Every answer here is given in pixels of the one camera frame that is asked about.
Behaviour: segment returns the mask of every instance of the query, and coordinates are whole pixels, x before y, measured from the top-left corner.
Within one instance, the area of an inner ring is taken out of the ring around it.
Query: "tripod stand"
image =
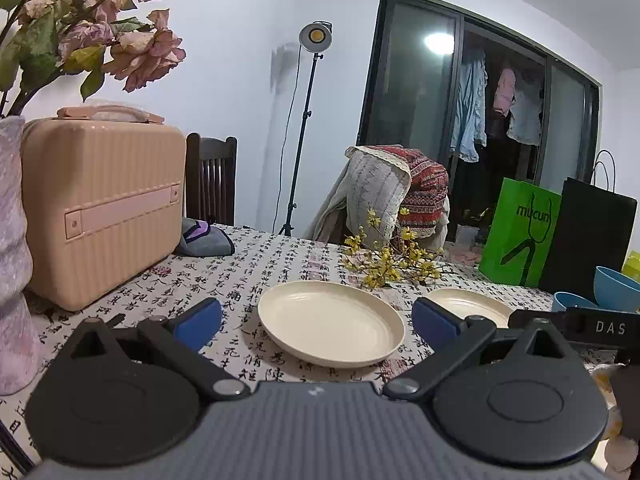
[[[300,126],[300,138],[298,139],[298,152],[296,153],[296,165],[293,168],[293,179],[291,181],[291,194],[289,195],[289,205],[287,206],[287,221],[284,223],[280,232],[281,235],[283,232],[285,236],[291,236],[291,231],[293,227],[291,227],[291,216],[293,215],[293,210],[296,208],[296,203],[293,202],[295,194],[296,194],[296,181],[298,180],[298,169],[300,168],[300,155],[302,154],[302,141],[305,138],[305,127],[306,120],[311,117],[311,110],[309,110],[309,100],[311,99],[311,87],[314,84],[314,75],[316,73],[316,64],[318,63],[318,59],[322,59],[324,57],[323,54],[318,54],[317,52],[314,54],[314,62],[311,65],[311,76],[309,77],[309,86],[306,89],[306,101],[305,101],[305,111],[302,114],[302,126]]]

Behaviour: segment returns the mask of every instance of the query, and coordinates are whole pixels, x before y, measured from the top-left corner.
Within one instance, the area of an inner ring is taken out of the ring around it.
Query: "tablecloth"
[[[249,228],[221,226],[236,246],[233,256],[190,258],[169,256],[77,313],[58,309],[40,298],[29,298],[40,333],[43,362],[36,380],[12,396],[0,397],[0,420],[34,462],[40,458],[24,423],[24,408],[38,378],[74,328],[88,316],[109,320],[125,315],[118,326],[135,326],[154,314],[177,316],[204,298],[218,298],[223,305],[220,332],[202,350],[207,359],[243,380],[253,389],[258,381],[373,381],[382,387],[432,351],[411,329],[411,308],[419,296],[434,288],[453,286],[488,295],[511,308],[549,310],[551,295],[534,288],[497,285],[478,270],[453,266],[427,286],[395,283],[373,293],[391,304],[403,318],[404,344],[381,364],[359,370],[337,370],[301,361],[275,345],[257,317],[260,295],[270,286],[293,280],[323,280],[360,286],[361,277],[344,269],[337,246],[272,235]],[[608,356],[583,353],[586,364]],[[0,478],[15,480],[19,473],[0,451]]]

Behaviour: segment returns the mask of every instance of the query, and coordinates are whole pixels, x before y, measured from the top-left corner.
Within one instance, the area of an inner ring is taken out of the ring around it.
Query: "ceiling light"
[[[432,52],[444,56],[446,54],[453,54],[453,46],[455,40],[453,36],[446,32],[436,32],[425,36],[424,44]]]

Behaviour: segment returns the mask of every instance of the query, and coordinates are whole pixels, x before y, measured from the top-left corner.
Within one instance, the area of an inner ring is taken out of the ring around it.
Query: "suitcase handle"
[[[135,123],[163,124],[164,117],[123,105],[69,106],[58,110],[59,119],[93,119],[98,112],[119,112],[131,115]]]

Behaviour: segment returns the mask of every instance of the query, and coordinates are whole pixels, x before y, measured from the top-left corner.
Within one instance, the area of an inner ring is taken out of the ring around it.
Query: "wooden chair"
[[[226,142],[187,136],[184,171],[186,214],[209,223],[234,224],[236,202],[236,151],[238,140]]]

